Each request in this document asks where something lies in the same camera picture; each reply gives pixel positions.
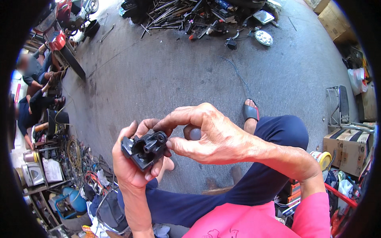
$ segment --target person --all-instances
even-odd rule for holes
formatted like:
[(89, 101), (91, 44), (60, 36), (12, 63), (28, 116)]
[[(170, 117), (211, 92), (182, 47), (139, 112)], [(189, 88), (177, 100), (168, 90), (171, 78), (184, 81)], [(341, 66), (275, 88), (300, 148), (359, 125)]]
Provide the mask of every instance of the person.
[[(51, 77), (57, 78), (64, 72), (51, 51), (46, 57), (45, 51), (46, 46), (43, 44), (33, 55), (20, 54), (16, 62), (16, 68), (22, 75), (22, 79), (35, 91), (42, 89)], [(50, 65), (54, 65), (58, 72), (47, 72)]]
[[(154, 237), (152, 222), (190, 227), (185, 238), (330, 236), (328, 194), (319, 164), (306, 152), (304, 123), (292, 115), (259, 119), (258, 107), (251, 99), (245, 101), (243, 114), (244, 130), (208, 103), (179, 107), (161, 121), (146, 119), (139, 126), (133, 122), (122, 129), (112, 156), (123, 200), (120, 206), (135, 238)], [(176, 154), (201, 164), (253, 162), (251, 168), (221, 195), (157, 189), (155, 177), (168, 169), (168, 162), (159, 160), (141, 172), (124, 157), (120, 141), (124, 136), (144, 135), (151, 128), (170, 136), (178, 125), (200, 127), (201, 138), (170, 137), (167, 147)], [(292, 229), (275, 219), (273, 202), (289, 178), (297, 179), (301, 186)]]
[(55, 99), (52, 97), (43, 97), (42, 94), (46, 92), (50, 86), (54, 83), (53, 78), (49, 79), (49, 82), (40, 90), (38, 90), (33, 97), (27, 95), (21, 99), (18, 103), (14, 104), (15, 118), (18, 121), (17, 125), (24, 136), (26, 143), (31, 149), (33, 149), (32, 141), (29, 138), (27, 129), (38, 123), (41, 118), (41, 113), (44, 108), (48, 108), (51, 105), (64, 105), (65, 96)]

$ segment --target motorcycle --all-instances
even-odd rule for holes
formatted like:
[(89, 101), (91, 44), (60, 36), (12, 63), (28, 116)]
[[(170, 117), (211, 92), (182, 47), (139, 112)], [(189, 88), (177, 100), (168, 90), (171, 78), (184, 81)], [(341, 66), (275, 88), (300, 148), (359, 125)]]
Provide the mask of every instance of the motorcycle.
[(72, 70), (82, 79), (86, 80), (85, 71), (82, 69), (81, 65), (79, 65), (78, 61), (75, 59), (75, 51), (73, 46), (69, 42), (68, 36), (62, 30), (59, 21), (58, 15), (59, 13), (69, 14), (69, 20), (67, 22), (77, 22), (76, 24), (83, 25), (86, 20), (88, 20), (88, 15), (97, 9), (93, 9), (95, 5), (90, 5), (93, 0), (83, 1), (75, 1), (79, 2), (81, 6), (81, 10), (78, 12), (78, 15), (72, 17), (72, 6), (74, 1), (71, 0), (62, 0), (59, 3), (52, 1), (39, 15), (35, 27), (33, 30), (37, 34), (42, 34), (45, 41), (48, 43), (48, 48), (52, 51), (54, 56), (60, 62), (60, 64), (64, 67), (70, 66)]
[(57, 3), (57, 20), (68, 37), (85, 31), (85, 22), (99, 9), (98, 0), (61, 0)]

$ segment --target red motorcycle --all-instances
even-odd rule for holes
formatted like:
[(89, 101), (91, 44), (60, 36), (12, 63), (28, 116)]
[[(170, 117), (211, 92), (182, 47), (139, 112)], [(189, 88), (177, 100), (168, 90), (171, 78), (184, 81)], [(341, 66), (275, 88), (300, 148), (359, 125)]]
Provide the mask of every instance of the red motorcycle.
[[(98, 7), (93, 4), (97, 3), (96, 0), (62, 0), (59, 3), (56, 3), (54, 0), (41, 12), (39, 15), (35, 27), (33, 30), (37, 34), (42, 34), (45, 41), (48, 43), (49, 49), (52, 51), (54, 56), (64, 67), (70, 66), (72, 70), (83, 80), (86, 80), (86, 74), (82, 69), (81, 65), (79, 65), (78, 61), (75, 59), (75, 51), (73, 46), (69, 42), (68, 36), (62, 30), (59, 20), (62, 24), (65, 24), (65, 27), (73, 27), (78, 26), (84, 27), (86, 21), (88, 21), (88, 17), (93, 11), (97, 10)], [(80, 10), (77, 12), (77, 15), (74, 15), (72, 10), (76, 11), (76, 5), (80, 3)]]

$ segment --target gray floor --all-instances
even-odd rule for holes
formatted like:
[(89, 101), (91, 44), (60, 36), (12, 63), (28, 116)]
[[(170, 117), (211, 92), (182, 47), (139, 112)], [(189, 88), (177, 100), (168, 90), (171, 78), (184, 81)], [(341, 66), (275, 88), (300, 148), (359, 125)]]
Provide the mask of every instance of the gray floor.
[[(111, 148), (119, 131), (133, 120), (163, 118), (179, 106), (210, 102), (234, 123), (243, 127), (241, 107), (253, 98), (261, 116), (293, 114), (309, 132), (308, 152), (327, 134), (325, 88), (343, 84), (350, 90), (347, 70), (327, 32), (303, 0), (288, 0), (279, 25), (265, 26), (274, 44), (265, 47), (252, 39), (238, 49), (224, 47), (223, 38), (204, 36), (190, 42), (184, 32), (152, 31), (141, 40), (142, 28), (118, 15), (119, 1), (100, 1), (101, 28), (96, 36), (80, 44), (78, 59), (88, 75), (81, 81), (72, 71), (64, 78), (66, 110), (78, 138), (112, 164)], [(101, 44), (102, 34), (115, 29)], [(251, 94), (233, 66), (247, 81)], [(349, 93), (351, 117), (357, 109)], [(181, 136), (182, 128), (173, 135)], [(232, 165), (201, 165), (174, 155), (177, 168), (166, 173), (160, 188), (171, 192), (200, 193), (206, 177), (218, 186), (232, 185)], [(246, 172), (250, 164), (242, 164)]]

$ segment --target pink shirt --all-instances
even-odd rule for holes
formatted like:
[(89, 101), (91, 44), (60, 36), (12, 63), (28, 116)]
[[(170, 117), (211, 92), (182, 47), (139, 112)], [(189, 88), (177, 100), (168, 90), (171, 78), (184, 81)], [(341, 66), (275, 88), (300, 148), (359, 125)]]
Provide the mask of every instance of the pink shirt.
[(275, 220), (274, 202), (260, 206), (226, 203), (201, 217), (183, 238), (330, 237), (328, 194), (300, 202), (292, 229)]

